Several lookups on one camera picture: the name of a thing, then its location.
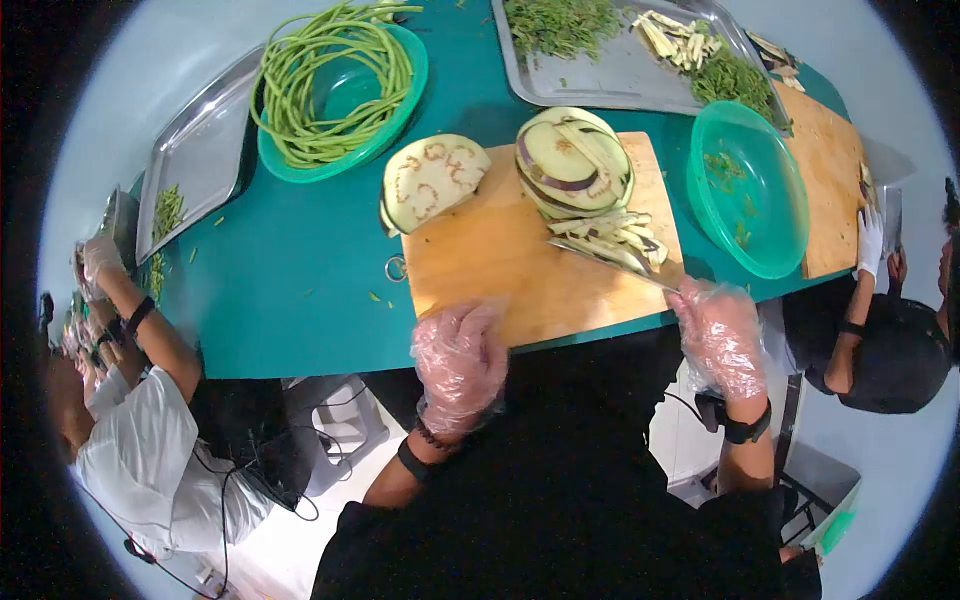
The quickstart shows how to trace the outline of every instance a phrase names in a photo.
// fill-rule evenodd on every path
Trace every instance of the wooden cutting board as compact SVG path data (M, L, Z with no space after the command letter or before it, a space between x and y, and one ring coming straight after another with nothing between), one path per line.
M646 227L668 249L660 279L676 286L683 256L650 138L619 136L636 177L629 209L653 217ZM487 152L492 166L477 197L403 236L417 316L473 299L504 299L500 334L514 347L666 310L660 288L547 244L544 221L520 190L514 145Z
M830 275L856 264L856 212L866 201L860 192L863 143L846 119L806 94L774 82L793 139L787 148L800 166L810 207L810 238L804 277Z

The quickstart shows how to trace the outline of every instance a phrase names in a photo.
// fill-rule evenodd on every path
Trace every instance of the white floor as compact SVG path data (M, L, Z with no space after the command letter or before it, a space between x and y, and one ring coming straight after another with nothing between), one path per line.
M686 364L681 365L678 382L667 391L693 406L693 393L686 384ZM786 377L768 372L770 400L773 404L771 429L779 434L786 392ZM335 404L333 396L328 403ZM384 423L390 428L390 439L375 448L345 481L335 484L323 495L311 498L317 506L318 518L306 522L298 516L274 508L267 519L243 543L228 551L229 580L244 600L303 600L310 597L317 564L326 543L337 528L337 517L347 502L361 500L381 469L396 454L406 436L393 417L380 407ZM681 403L672 397L659 404L650 424L650 450L663 467L670 484L679 484L710 470L720 455L723 434L708 433ZM298 513L312 517L314 509L302 501ZM204 560L223 572L224 557L219 552Z

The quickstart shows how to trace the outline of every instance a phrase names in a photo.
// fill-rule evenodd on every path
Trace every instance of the teal table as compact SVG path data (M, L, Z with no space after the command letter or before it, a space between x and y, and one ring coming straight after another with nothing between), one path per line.
M453 132L484 147L513 143L537 111L509 88L490 6L467 0L423 3L405 25L420 35L430 77L396 148L437 132ZM807 93L847 116L833 87L807 67ZM597 110L619 132L647 132L673 206L689 274L750 286L767 300L824 279L797 272L758 279L700 231L687 201L684 168L690 117ZM333 179L306 185L273 177L259 164L241 198L208 215L165 250L161 308L196 335L211 378L267 378L409 367L416 322L406 282L392 283L384 265L401 252L377 220L378 187L391 151ZM219 226L214 223L224 218ZM193 263L188 259L197 249ZM373 292L381 301L371 298ZM534 347L561 346L674 323L660 313L586 331Z

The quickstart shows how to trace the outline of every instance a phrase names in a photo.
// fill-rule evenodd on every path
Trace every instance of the hand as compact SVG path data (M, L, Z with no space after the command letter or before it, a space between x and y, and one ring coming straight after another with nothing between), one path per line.
M417 359L426 405L420 417L433 433L467 434L507 377L507 349L495 335L500 311L464 304L424 317L410 353Z
M883 254L883 222L876 209L867 204L856 215L859 241L857 242L856 270L867 271L876 279L876 269Z
M890 275L890 293L899 296L903 282L906 281L906 251L903 246L887 256L887 273Z
M105 271L119 271L125 273L120 251L113 244L113 240L105 235L92 237L85 244L78 245L77 254L83 257L83 277L80 283L81 294L84 300L103 300L107 294L101 289L98 281L100 273Z
M765 394L756 307L746 293L687 276L667 301L697 387L715 383L728 402Z

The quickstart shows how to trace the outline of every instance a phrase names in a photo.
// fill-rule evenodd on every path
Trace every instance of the plastic bowl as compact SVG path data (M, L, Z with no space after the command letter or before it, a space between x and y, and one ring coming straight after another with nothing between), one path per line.
M706 156L720 153L745 177L708 168ZM693 124L686 182L704 233L747 271L779 279L803 260L810 234L804 180L780 135L756 112L728 101L704 108Z
M262 129L258 130L256 148L268 171L292 183L325 180L377 158L400 136L403 126L413 113L426 86L428 65L426 48L416 34L402 27L390 24L381 24L377 27L382 27L393 34L406 51L410 58L410 65L413 67L410 91L407 92L390 120L353 152L312 169L297 169L289 166L270 134ZM323 120L342 119L357 106L379 97L380 84L376 76L359 60L340 57L324 63L314 72L313 103ZM260 113L260 118L267 123L265 112Z

